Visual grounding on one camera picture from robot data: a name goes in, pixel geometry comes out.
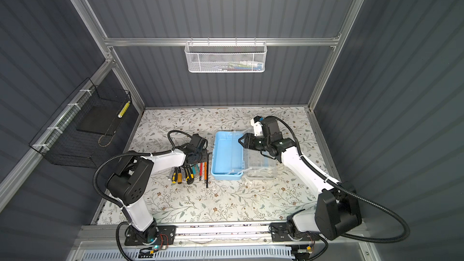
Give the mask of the blue plastic tool box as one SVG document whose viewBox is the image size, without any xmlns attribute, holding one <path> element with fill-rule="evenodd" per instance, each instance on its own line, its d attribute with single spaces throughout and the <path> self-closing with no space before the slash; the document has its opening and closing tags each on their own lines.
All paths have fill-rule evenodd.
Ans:
<svg viewBox="0 0 464 261">
<path fill-rule="evenodd" d="M 270 180 L 277 175 L 277 161 L 268 153 L 244 149 L 238 142 L 243 131 L 219 131 L 215 135 L 211 174 L 216 180 L 235 181 L 243 176 L 249 179 Z"/>
</svg>

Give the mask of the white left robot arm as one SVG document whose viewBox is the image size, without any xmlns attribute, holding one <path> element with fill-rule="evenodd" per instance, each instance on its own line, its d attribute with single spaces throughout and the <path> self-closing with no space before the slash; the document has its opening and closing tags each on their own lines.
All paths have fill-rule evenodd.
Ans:
<svg viewBox="0 0 464 261">
<path fill-rule="evenodd" d="M 143 199 L 151 176 L 163 170 L 175 169 L 177 179 L 180 176 L 179 169 L 184 169 L 186 178 L 192 180 L 194 174 L 191 167 L 207 161 L 208 141 L 199 134 L 193 134 L 189 138 L 188 143 L 172 145 L 167 151 L 129 151 L 109 160 L 116 161 L 117 166 L 106 183 L 106 189 L 110 193 L 107 200 L 122 210 L 136 232 L 149 234 L 156 229 L 156 221 Z"/>
</svg>

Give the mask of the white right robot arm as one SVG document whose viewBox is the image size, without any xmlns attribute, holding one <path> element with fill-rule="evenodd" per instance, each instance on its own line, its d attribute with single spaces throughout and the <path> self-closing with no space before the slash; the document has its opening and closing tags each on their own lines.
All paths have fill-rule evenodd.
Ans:
<svg viewBox="0 0 464 261">
<path fill-rule="evenodd" d="M 300 210 L 287 217 L 289 236 L 298 238 L 301 234 L 318 233 L 334 240 L 361 225 L 358 200 L 330 184 L 339 185 L 339 181 L 304 155 L 288 124 L 275 116 L 256 116 L 250 124 L 253 131 L 240 137 L 240 145 L 289 168 L 317 197 L 314 212 Z"/>
</svg>

